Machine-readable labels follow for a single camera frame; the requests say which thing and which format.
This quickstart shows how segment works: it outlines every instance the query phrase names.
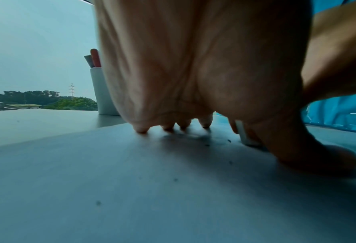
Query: green vegetation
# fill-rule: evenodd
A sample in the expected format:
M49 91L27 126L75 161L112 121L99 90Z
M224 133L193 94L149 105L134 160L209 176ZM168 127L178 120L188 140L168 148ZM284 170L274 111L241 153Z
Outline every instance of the green vegetation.
M54 104L47 105L45 109L50 110L98 110L97 103L85 97L74 97L73 99L63 99Z
M59 96L56 91L4 91L0 94L4 104L36 104L44 109L59 110L98 110L97 103L85 97Z

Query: blue fabric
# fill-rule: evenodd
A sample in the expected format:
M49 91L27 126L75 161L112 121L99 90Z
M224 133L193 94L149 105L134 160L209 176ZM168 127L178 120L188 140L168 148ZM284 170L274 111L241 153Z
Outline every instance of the blue fabric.
M315 0L314 13L340 5L342 2L342 0ZM356 95L311 103L307 112L302 113L302 118L305 123L312 125L356 131Z

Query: white table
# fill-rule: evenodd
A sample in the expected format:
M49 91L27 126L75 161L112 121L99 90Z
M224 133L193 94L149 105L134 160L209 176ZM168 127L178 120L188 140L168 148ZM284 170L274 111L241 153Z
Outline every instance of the white table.
M123 124L120 116L82 110L0 111L0 146Z
M0 147L0 242L356 243L356 178L283 168L224 117L175 129L122 124ZM356 133L315 131L356 151Z

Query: utility pole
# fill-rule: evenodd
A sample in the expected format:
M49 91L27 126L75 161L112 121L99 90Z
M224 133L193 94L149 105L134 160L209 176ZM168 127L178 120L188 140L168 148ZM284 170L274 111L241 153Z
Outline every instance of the utility pole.
M74 94L75 94L75 86L73 86L73 84L71 83L71 86L70 86L71 88L70 88L70 92L71 92L71 99L73 99L74 98Z

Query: white cup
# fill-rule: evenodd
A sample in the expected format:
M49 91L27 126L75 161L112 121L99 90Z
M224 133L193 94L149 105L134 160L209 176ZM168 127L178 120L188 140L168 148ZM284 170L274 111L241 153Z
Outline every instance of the white cup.
M101 115L120 116L111 99L102 68L91 68L91 78L98 104L98 113Z

